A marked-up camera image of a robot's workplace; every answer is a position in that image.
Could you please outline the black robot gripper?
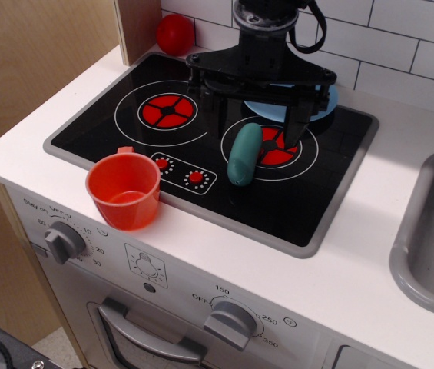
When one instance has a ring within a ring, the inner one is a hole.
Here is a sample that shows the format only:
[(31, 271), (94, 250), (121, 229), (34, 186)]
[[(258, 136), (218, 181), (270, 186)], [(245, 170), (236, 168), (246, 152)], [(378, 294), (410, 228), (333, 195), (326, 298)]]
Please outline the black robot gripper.
[(192, 54), (188, 88), (202, 95), (203, 120), (218, 139), (224, 134), (228, 101), (240, 99), (287, 107), (285, 148), (298, 144), (311, 118), (325, 111), (336, 74), (295, 55), (282, 36), (240, 32), (238, 45)]

